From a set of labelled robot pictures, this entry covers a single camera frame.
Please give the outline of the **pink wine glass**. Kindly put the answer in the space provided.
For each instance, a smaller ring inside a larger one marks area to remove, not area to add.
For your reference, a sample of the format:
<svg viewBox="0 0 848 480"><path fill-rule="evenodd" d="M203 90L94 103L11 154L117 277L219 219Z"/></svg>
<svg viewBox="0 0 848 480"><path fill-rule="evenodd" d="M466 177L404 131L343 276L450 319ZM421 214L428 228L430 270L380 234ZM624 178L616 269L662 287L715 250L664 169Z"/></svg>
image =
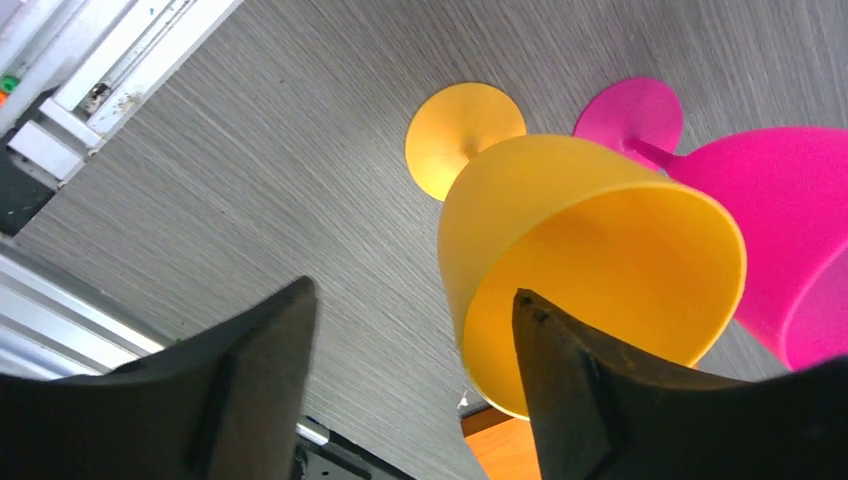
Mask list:
<svg viewBox="0 0 848 480"><path fill-rule="evenodd" d="M666 83L629 78L596 95L574 126L720 202L748 256L736 320L791 370L847 352L847 132L782 126L676 153L682 104Z"/></svg>

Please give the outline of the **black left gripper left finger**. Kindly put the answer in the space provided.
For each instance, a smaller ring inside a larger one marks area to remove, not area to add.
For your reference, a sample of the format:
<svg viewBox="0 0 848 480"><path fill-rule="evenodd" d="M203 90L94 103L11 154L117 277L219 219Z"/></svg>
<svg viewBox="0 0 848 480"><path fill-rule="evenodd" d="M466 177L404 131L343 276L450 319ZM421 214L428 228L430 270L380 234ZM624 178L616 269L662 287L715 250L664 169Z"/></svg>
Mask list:
<svg viewBox="0 0 848 480"><path fill-rule="evenodd" d="M317 319L300 277L105 375L1 379L5 479L286 479Z"/></svg>

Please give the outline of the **gold wire wine glass rack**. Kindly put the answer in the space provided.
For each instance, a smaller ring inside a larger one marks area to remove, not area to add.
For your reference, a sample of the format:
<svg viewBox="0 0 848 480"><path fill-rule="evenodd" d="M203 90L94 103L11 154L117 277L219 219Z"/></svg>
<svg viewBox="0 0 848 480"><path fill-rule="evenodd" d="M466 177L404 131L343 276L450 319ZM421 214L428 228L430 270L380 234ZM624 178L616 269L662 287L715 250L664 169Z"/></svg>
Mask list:
<svg viewBox="0 0 848 480"><path fill-rule="evenodd" d="M461 429L488 479L542 479L529 422L486 407L463 417Z"/></svg>

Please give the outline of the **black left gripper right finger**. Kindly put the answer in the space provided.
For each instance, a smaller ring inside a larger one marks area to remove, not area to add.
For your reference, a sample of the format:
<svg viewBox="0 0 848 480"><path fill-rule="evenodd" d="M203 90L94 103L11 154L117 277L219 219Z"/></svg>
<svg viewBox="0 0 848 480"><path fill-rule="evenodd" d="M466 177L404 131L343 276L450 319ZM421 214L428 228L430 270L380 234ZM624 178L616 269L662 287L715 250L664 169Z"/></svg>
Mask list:
<svg viewBox="0 0 848 480"><path fill-rule="evenodd" d="M684 367L527 289L512 326L545 479L843 479L847 360L760 382Z"/></svg>

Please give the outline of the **orange wine glass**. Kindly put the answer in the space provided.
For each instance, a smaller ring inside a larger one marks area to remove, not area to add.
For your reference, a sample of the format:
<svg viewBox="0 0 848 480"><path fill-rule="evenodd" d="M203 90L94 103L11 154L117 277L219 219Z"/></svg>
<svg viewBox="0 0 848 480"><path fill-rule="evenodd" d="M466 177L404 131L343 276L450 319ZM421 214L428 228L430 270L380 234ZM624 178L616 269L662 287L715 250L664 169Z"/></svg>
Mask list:
<svg viewBox="0 0 848 480"><path fill-rule="evenodd" d="M508 415L528 418L519 290L686 367L742 297L745 242L719 202L594 142L529 133L498 88L458 83L425 100L405 157L442 204L437 257L462 364Z"/></svg>

